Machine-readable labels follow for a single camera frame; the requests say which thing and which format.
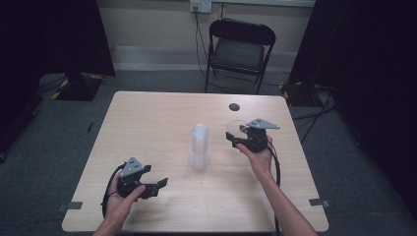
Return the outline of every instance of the gray carpet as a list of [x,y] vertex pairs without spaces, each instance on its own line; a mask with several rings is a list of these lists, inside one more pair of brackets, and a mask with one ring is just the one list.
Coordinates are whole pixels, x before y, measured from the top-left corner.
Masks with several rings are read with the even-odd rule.
[[[40,84],[60,77],[45,76]],[[267,73],[265,83],[270,85],[263,85],[261,94],[280,95],[276,85],[287,78],[288,73]],[[239,81],[242,85],[236,87],[230,80],[218,75],[213,82],[239,91],[218,87],[208,91],[255,90],[252,82]],[[92,102],[53,100],[50,97],[56,88],[48,89],[54,85],[57,83],[41,89],[46,92],[37,115],[0,165],[0,235],[73,235],[61,229],[65,213],[57,208],[71,201],[116,91],[204,91],[200,71],[117,72],[116,78],[103,81]],[[298,117],[320,108],[290,107],[290,111]],[[295,122],[300,138],[309,127],[302,126],[306,121]],[[358,148],[351,127],[337,110],[318,119],[303,149],[320,196],[331,202],[326,208],[329,230],[321,235],[417,235],[416,221],[384,173]]]

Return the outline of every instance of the black stand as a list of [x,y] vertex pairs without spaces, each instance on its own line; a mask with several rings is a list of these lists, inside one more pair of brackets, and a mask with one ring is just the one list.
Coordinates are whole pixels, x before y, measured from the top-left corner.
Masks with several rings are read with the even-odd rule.
[[323,103],[313,87],[284,84],[279,86],[288,106],[323,107]]
[[65,75],[67,80],[53,95],[56,100],[92,101],[103,79],[100,76],[85,76],[78,72],[67,72]]

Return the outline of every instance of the white cup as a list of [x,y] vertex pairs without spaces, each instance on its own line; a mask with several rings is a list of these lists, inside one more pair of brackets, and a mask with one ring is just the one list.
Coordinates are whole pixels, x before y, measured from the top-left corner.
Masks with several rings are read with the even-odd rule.
[[197,124],[192,131],[190,144],[190,165],[193,168],[206,169],[210,160],[209,128],[203,124]]

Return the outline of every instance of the black chair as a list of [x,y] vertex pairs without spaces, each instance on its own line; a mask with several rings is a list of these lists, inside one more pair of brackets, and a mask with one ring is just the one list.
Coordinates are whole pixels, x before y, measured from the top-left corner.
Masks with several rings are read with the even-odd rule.
[[[215,37],[218,42],[214,48]],[[232,19],[220,19],[211,23],[205,93],[208,92],[209,68],[212,67],[214,75],[215,69],[219,69],[256,76],[258,94],[275,40],[273,30],[262,24]]]

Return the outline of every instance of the human arm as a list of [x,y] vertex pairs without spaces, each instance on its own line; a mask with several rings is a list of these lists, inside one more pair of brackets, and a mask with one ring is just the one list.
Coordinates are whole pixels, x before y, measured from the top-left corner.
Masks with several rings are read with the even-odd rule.
[[[268,137],[268,141],[270,143],[272,142],[271,137]],[[279,221],[283,235],[317,235],[313,226],[295,205],[291,203],[273,180],[272,174],[270,173],[270,151],[265,149],[259,153],[252,153],[241,144],[237,145],[237,148],[248,156],[252,169],[264,188],[273,212]]]
[[120,172],[117,173],[108,190],[109,195],[107,202],[107,211],[104,220],[92,234],[94,236],[114,236],[122,230],[123,223],[130,213],[132,204],[138,200],[138,197],[145,190],[145,185],[136,188],[128,197],[123,198],[117,194],[117,181]]

